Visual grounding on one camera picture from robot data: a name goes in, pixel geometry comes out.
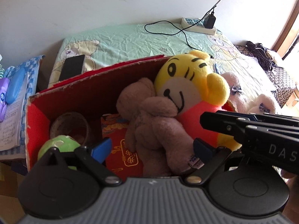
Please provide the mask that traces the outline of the person's right hand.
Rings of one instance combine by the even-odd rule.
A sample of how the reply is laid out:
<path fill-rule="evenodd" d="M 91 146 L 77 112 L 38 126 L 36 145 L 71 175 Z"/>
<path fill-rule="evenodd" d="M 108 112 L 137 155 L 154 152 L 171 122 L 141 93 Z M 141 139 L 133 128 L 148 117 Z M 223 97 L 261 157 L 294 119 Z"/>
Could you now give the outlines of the person's right hand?
<path fill-rule="evenodd" d="M 284 208 L 283 214 L 293 223 L 299 222 L 299 178 L 298 175 L 281 170 L 281 176 L 288 179 L 287 185 L 290 190 L 288 202 Z"/>

